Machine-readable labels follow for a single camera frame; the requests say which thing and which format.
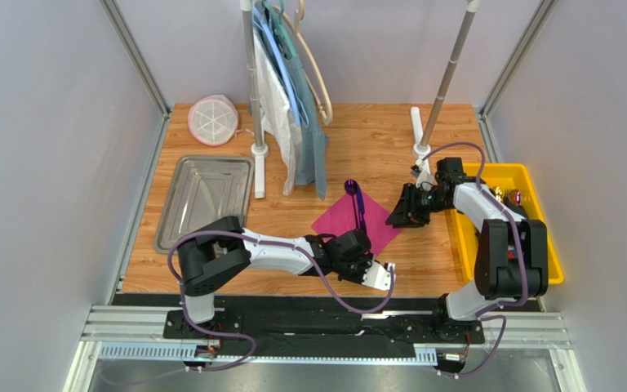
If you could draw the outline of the pink paper napkin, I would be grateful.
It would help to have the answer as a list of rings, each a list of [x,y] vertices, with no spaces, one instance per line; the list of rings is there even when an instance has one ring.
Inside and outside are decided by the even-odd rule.
[[[382,253],[387,246],[402,232],[386,225],[390,212],[383,208],[368,194],[362,193],[365,207],[364,220],[367,227],[367,236],[371,242],[371,252],[375,255]],[[330,208],[328,208],[312,225],[317,234],[342,234],[356,229],[352,198],[345,194]]]

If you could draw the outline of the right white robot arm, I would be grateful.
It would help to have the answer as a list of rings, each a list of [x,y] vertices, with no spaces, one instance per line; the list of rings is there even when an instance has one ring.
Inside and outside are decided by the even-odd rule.
[[[549,288],[548,234],[541,220],[507,208],[480,182],[436,183],[424,190],[403,187],[386,220],[394,228],[427,225],[434,212],[456,210],[478,231],[474,277],[443,297],[443,313],[451,320],[473,321],[500,307],[520,307]]]

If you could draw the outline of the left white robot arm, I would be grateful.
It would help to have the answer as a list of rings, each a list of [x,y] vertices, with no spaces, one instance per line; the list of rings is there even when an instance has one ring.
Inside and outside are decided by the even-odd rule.
[[[342,235],[317,234],[279,238],[243,227],[226,216],[186,234],[170,249],[171,267],[180,284],[182,305],[189,319],[206,323],[215,316],[215,293],[244,270],[279,270],[296,276],[325,278],[388,291],[393,274],[378,263],[371,241],[360,229]]]

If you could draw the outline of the purple metal spoon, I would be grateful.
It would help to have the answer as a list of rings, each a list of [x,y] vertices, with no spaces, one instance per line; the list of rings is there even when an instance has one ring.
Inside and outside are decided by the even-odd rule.
[[[357,229],[361,230],[363,233],[367,232],[367,224],[365,220],[365,204],[363,192],[357,181],[353,179],[348,179],[345,182],[345,192],[352,199],[353,210],[355,214],[355,223]]]

